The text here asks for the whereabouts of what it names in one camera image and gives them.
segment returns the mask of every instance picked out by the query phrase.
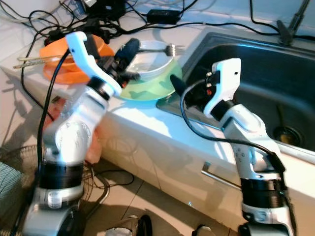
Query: white countertop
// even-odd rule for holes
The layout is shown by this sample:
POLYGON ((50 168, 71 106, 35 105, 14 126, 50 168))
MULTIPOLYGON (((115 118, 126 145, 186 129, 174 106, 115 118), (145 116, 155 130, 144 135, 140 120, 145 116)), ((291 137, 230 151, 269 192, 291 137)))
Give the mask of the white countertop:
MULTIPOLYGON (((143 23, 137 19, 133 14, 129 14, 127 17, 123 17, 121 24, 126 29, 132 29, 141 26, 143 23)), ((247 32, 241 29, 231 29, 231 28, 214 28, 205 26, 189 26, 189 27, 178 27, 175 29, 146 29, 132 35, 122 35, 119 38, 112 39, 109 46, 117 51, 122 44, 127 42, 131 37, 135 37, 142 40, 160 40, 166 43, 175 43, 177 45, 184 45, 186 47, 186 53, 177 60, 181 66, 185 64, 189 56, 192 54, 196 46, 199 44, 203 36, 209 32, 215 31, 225 34, 231 34, 236 36, 250 35, 253 39, 265 40, 266 37, 257 35, 255 33, 247 32)), ((268 37, 268 41, 277 42, 276 37, 268 37)), ((36 42, 31 56, 38 56, 38 51, 42 47, 43 42, 39 40, 36 42)), ((304 48, 310 47, 310 43, 302 42, 300 45, 304 48)), ((12 68, 13 65, 19 64, 16 60, 17 57, 25 56, 28 48, 25 48, 12 56, 8 57, 0 63, 1 68, 11 75, 20 78, 20 70, 15 70, 12 68)), ((32 66, 25 70, 25 82, 32 91, 32 93, 41 101, 44 100, 49 81, 44 78, 42 74, 43 66, 32 66)), ((55 84, 54 95, 59 95, 64 98, 69 98, 80 86, 68 86, 55 84)), ((166 113, 156 108, 156 101, 150 102, 136 102, 127 101, 120 98, 113 97, 110 100, 109 112, 123 119, 127 119, 130 123, 137 124, 150 132, 171 138, 178 141, 181 145, 186 145, 188 147, 193 147, 197 150, 205 152, 211 156, 217 156, 222 159, 222 155, 225 155, 227 161, 231 163, 235 168, 235 161, 232 154, 232 149, 229 144, 219 144, 224 148, 225 153, 219 153, 218 150, 209 149, 208 141, 197 137, 194 135, 189 128, 186 126, 182 118, 166 113)), ((223 137, 223 134, 219 130, 211 129, 209 127, 203 126, 203 132, 208 132, 208 134, 223 137)), ((285 173, 286 182, 291 190, 303 193, 307 196, 315 198, 315 166, 291 157, 288 155, 282 155, 281 160, 287 168, 285 173)))

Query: tiled floor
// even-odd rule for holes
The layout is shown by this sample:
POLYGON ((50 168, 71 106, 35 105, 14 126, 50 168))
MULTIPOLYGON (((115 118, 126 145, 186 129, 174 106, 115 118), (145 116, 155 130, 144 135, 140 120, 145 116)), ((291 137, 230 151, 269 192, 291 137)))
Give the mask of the tiled floor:
MULTIPOLYGON (((118 169, 107 161, 95 168, 118 169)), ((111 173, 104 175, 113 182, 129 182, 127 173, 111 173)), ((90 201, 95 201, 102 193, 100 189, 93 189, 90 201)), ((113 226, 122 218, 130 215, 151 217, 154 236, 190 236, 198 225, 209 226, 217 236, 236 236, 237 234, 217 221, 199 211, 179 202, 159 189, 135 178, 128 186, 115 186, 110 189, 108 198, 92 215, 87 223, 85 236, 101 236, 107 228, 113 226)))

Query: green bowl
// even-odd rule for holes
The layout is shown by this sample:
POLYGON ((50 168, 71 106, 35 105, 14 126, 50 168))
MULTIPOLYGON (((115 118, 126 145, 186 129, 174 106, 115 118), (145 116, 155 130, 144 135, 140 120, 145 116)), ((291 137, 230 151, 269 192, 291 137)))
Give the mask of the green bowl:
POLYGON ((169 79, 172 74, 181 79, 183 78, 182 69, 174 59, 163 73, 150 81, 130 81, 123 89, 120 97, 134 101, 151 101, 164 98, 175 91, 169 79))

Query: wire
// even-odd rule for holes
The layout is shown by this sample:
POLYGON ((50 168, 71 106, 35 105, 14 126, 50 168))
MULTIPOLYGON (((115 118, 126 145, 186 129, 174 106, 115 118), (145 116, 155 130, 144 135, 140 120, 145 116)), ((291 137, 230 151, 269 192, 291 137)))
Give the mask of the wire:
POLYGON ((59 1, 59 4, 60 4, 67 12, 69 12, 69 13, 72 15, 71 22, 69 23, 68 26, 70 26, 70 25, 74 22, 74 19, 79 20, 79 18, 74 14, 74 12, 72 11, 72 9, 71 9, 67 4, 62 3, 61 1, 59 1))
POLYGON ((111 187, 114 186, 126 186, 126 185, 130 185, 134 182, 134 175, 125 171, 125 170, 105 170, 105 171, 101 171, 98 173, 95 173, 92 164, 90 164, 88 162, 90 169, 91 169, 91 178, 93 180, 94 185, 98 188, 98 189, 103 189, 103 193, 102 195, 96 200, 94 206, 91 208, 91 210, 86 214, 86 220, 89 220, 90 217, 95 213, 95 211, 100 207, 100 205, 105 201, 105 199, 108 197, 109 193, 110 193, 110 189, 111 187), (106 173, 106 172, 125 172, 130 174, 130 176, 132 177, 132 180, 130 182, 127 183, 116 183, 116 184, 109 184, 107 179, 104 178, 101 174, 106 173), (103 186, 99 186, 98 184, 96 184, 94 177, 97 177, 99 179, 99 181, 102 182, 103 186))
POLYGON ((273 26, 273 25, 271 25, 271 24, 268 24, 268 23, 258 22, 258 21, 256 21, 256 20, 254 19, 254 17, 253 17, 253 10, 252 10, 252 0, 250 0, 250 13, 251 13, 251 20, 252 20, 252 22, 253 22, 254 24, 263 25, 263 26, 268 26, 268 27, 274 29, 276 32, 279 32, 279 30, 278 30, 277 27, 275 27, 275 26, 273 26))
POLYGON ((84 17, 84 18, 81 19, 81 20, 77 20, 77 21, 73 22, 72 24, 70 24, 68 27, 71 27, 71 26, 73 26, 73 25, 75 25, 75 24, 77 24, 77 23, 79 23, 79 22, 84 22, 84 21, 87 20, 87 18, 88 18, 88 17, 84 17))
POLYGON ((187 7, 185 7, 179 14, 182 14, 184 11, 191 8, 198 0, 194 0, 191 4, 189 4, 187 7))
POLYGON ((183 10, 182 10, 182 15, 180 16, 180 19, 183 17, 185 11, 185 0, 183 0, 183 10))
MULTIPOLYGON (((19 14, 17 11, 15 11, 15 10, 14 10, 10 5, 8 5, 6 2, 0 0, 0 7, 1 7, 1 9, 5 12, 5 14, 7 14, 8 16, 10 16, 12 19, 17 20, 17 18, 16 18, 15 16, 11 15, 10 13, 8 13, 8 12, 5 10, 5 8, 3 7, 2 4, 4 4, 6 7, 8 7, 8 8, 9 8, 13 13, 15 13, 17 16, 19 16, 19 17, 21 17, 21 18, 28 19, 28 17, 22 16, 22 15, 19 14)), ((49 20, 46 20, 46 19, 44 19, 44 18, 38 18, 38 19, 39 19, 39 20, 46 21, 46 22, 48 22, 48 23, 50 23, 50 24, 55 25, 55 23, 53 23, 53 22, 51 22, 51 21, 49 21, 49 20)), ((33 28, 32 26, 30 26, 30 25, 28 25, 28 24, 26 24, 26 23, 21 23, 21 24, 25 25, 26 27, 33 28)))
MULTIPOLYGON (((12 10, 15 14, 17 14, 17 12, 15 10, 13 10, 13 8, 11 6, 9 6, 6 2, 4 2, 3 0, 0 0, 0 2, 5 4, 10 10, 12 10)), ((60 4, 58 4, 58 6, 54 7, 51 11, 48 11, 48 12, 52 13, 52 12, 56 11, 59 7, 60 7, 60 4)), ((38 15, 38 16, 34 17, 33 20, 37 20, 39 18, 42 18, 45 15, 46 14, 38 15)), ((29 22, 29 19, 27 17, 21 17, 21 18, 24 18, 23 20, 21 20, 21 19, 10 19, 10 18, 4 18, 4 17, 2 17, 2 18, 5 19, 5 20, 14 22, 14 23, 27 23, 27 22, 29 22)))
MULTIPOLYGON (((31 45, 30 45, 30 48, 29 48, 29 50, 28 50, 28 52, 27 52, 27 54, 26 54, 26 58, 30 55, 30 53, 31 53, 31 51, 32 51, 32 49, 33 49, 33 46, 34 46, 34 44, 35 44, 35 42, 36 42, 36 40, 37 40, 37 37, 39 36, 39 33, 40 32, 42 32, 42 31, 44 31, 44 30, 47 30, 47 29, 51 29, 51 28, 55 28, 56 26, 48 26, 48 27, 45 27, 45 28, 43 28, 43 29, 41 29, 39 32, 37 32, 36 34, 35 34, 35 36, 34 36, 34 38, 33 38, 33 41, 32 41, 32 43, 31 43, 31 45)), ((24 81, 24 67, 22 68, 22 70, 21 70, 21 85, 22 85, 22 88, 23 88, 23 90, 26 92, 26 94, 39 106, 39 107, 41 107, 42 109, 44 109, 44 107, 43 107, 43 105, 28 91, 28 89, 26 88, 26 86, 25 86, 25 81, 24 81)), ((54 120, 54 118, 53 118, 53 116, 50 114, 50 113, 48 113, 48 116, 50 117, 50 119, 51 120, 54 120)))
POLYGON ((141 13, 139 13, 136 9, 134 9, 134 7, 133 7, 127 0, 125 0, 125 2, 129 5, 129 7, 130 7, 138 16, 141 17, 141 19, 142 19, 145 23, 147 23, 147 20, 142 16, 141 13))
POLYGON ((268 150, 267 148, 259 145, 259 144, 255 144, 252 142, 248 142, 248 141, 243 141, 243 140, 237 140, 237 139, 222 139, 222 138, 215 138, 215 137, 211 137, 208 135, 205 135, 201 132, 199 132, 198 130, 196 130, 194 128, 194 126, 191 124, 191 122, 189 121, 186 112, 185 112, 185 106, 184 106, 184 100, 185 100, 185 96, 187 93, 189 93, 194 87, 196 87, 197 85, 201 85, 204 84, 205 80, 199 80, 195 83, 193 83, 192 85, 190 85, 187 89, 185 89, 185 91, 183 92, 182 96, 181 96, 181 103, 180 103, 180 107, 181 107, 181 112, 182 112, 182 116, 183 119, 185 121, 185 123, 187 124, 187 126, 192 130, 192 132, 194 132, 196 135, 206 139, 206 140, 210 140, 210 141, 215 141, 215 142, 225 142, 225 143, 230 143, 230 144, 241 144, 241 145, 247 145, 247 146, 251 146, 257 149, 262 150, 263 152, 265 152, 268 155, 274 156, 274 153, 271 152, 270 150, 268 150))
POLYGON ((35 28, 35 26, 34 26, 34 24, 33 24, 33 22, 32 22, 32 15, 34 14, 34 13, 37 13, 37 12, 43 12, 43 13, 45 13, 45 14, 47 14, 47 15, 50 15, 52 18, 54 18, 54 20, 56 21, 56 26, 57 26, 57 28, 59 29, 60 28, 60 23, 59 23, 59 21, 58 21, 58 19, 53 15, 53 14, 51 14, 50 12, 47 12, 47 11, 43 11, 43 10, 35 10, 35 11, 32 11, 30 14, 29 14, 29 17, 28 17, 28 19, 29 19, 29 22, 30 22, 30 25, 32 26, 32 28, 37 32, 37 33, 39 33, 40 35, 42 35, 42 36, 44 36, 44 37, 47 37, 47 36, 49 36, 48 34, 43 34, 42 32, 39 32, 36 28, 35 28))
POLYGON ((173 28, 177 28, 180 26, 186 26, 186 25, 206 25, 206 26, 228 26, 228 25, 235 25, 235 26, 241 26, 244 28, 247 28, 255 33, 258 33, 260 35, 279 35, 278 33, 264 33, 264 32, 260 32, 257 31, 249 26, 243 25, 243 24, 239 24, 239 23, 235 23, 235 22, 227 22, 227 23, 221 23, 221 24, 211 24, 211 23, 205 23, 205 22, 188 22, 188 23, 182 23, 182 24, 178 24, 178 25, 174 25, 174 26, 169 26, 169 27, 162 27, 162 26, 146 26, 146 29, 173 29, 173 28))
POLYGON ((41 172, 41 167, 42 167, 42 162, 43 162, 43 151, 42 151, 42 134, 43 134, 43 127, 44 127, 44 123, 45 123, 45 119, 46 119, 46 115, 48 114, 48 107, 49 107, 49 102, 50 102, 50 97, 53 91, 53 86, 57 77, 57 74, 61 68, 62 63, 64 62, 64 60, 66 59, 66 57, 69 55, 70 51, 69 49, 67 49, 67 51, 64 53, 64 55, 62 56, 62 58, 60 59, 53 77, 51 78, 49 87, 48 87, 48 91, 47 91, 47 95, 46 95, 46 99, 45 99, 45 105, 43 108, 43 113, 41 115, 41 119, 39 122, 39 127, 38 127, 38 133, 37 133, 37 158, 38 158, 38 163, 37 163, 37 173, 39 174, 41 172))
POLYGON ((132 6, 136 6, 137 3, 138 3, 138 0, 136 0, 136 1, 133 3, 132 6))
POLYGON ((310 35, 294 35, 293 38, 301 38, 305 40, 315 41, 315 36, 310 35))

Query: sink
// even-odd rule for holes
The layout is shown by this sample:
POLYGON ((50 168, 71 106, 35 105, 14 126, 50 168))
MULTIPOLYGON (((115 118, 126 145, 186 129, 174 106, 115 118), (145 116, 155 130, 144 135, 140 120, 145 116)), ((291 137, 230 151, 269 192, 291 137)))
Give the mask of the sink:
MULTIPOLYGON (((234 100, 263 119, 282 151, 315 158, 315 52, 209 33, 184 65, 184 80, 191 84, 200 79, 198 66, 211 71, 214 62, 229 58, 242 60, 234 100)), ((181 115, 175 93, 160 99, 157 107, 181 115)), ((197 110, 188 113, 197 122, 218 127, 197 110)))

